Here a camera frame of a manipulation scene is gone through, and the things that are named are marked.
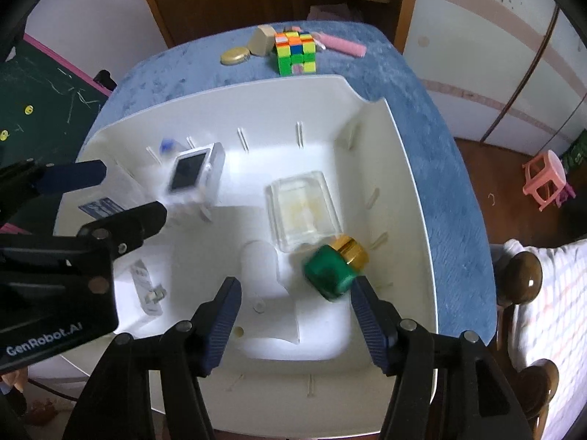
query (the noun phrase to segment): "pink tube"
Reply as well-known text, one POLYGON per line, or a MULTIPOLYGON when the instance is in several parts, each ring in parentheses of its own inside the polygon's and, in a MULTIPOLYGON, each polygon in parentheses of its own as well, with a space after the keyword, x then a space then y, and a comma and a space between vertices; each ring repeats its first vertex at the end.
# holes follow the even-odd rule
POLYGON ((344 54, 350 54, 357 58, 362 58, 367 52, 367 47, 364 44, 353 43, 324 33, 312 33, 312 36, 314 39, 320 40, 330 50, 344 52, 344 54))

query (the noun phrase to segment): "blue label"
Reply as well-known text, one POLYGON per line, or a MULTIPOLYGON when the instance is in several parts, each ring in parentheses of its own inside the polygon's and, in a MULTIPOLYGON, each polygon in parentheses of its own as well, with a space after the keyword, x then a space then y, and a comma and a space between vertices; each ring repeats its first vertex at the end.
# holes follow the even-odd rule
POLYGON ((118 205, 118 203, 110 200, 108 197, 80 205, 78 208, 96 220, 106 218, 107 216, 114 215, 116 213, 124 212, 124 208, 118 205))

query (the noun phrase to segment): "rubik's cube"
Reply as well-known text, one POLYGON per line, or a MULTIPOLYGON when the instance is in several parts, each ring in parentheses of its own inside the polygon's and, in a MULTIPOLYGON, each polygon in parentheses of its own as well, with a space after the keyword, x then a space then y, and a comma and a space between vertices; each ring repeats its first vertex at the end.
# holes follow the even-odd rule
POLYGON ((277 33, 275 49, 281 76, 316 72, 316 43, 310 33, 277 33))

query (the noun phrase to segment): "beige block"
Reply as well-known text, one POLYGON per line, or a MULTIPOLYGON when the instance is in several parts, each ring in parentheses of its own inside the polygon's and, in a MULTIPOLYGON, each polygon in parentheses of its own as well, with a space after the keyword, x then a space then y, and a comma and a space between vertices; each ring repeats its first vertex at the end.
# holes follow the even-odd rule
POLYGON ((256 56, 267 56, 275 45, 275 30, 269 25, 257 26, 247 47, 256 56))

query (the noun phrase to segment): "wooden chair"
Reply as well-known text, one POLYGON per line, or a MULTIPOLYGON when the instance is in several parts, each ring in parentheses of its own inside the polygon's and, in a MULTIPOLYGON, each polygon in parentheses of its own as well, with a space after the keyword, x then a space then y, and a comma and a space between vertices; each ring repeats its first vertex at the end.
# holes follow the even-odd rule
POLYGON ((528 419, 534 440, 544 432, 548 404, 557 392, 559 372, 548 359, 540 359, 518 372, 508 354, 508 337, 516 305, 531 303, 542 287, 542 267, 536 255, 521 252, 505 266, 495 266, 497 330, 489 349, 510 382, 528 419))

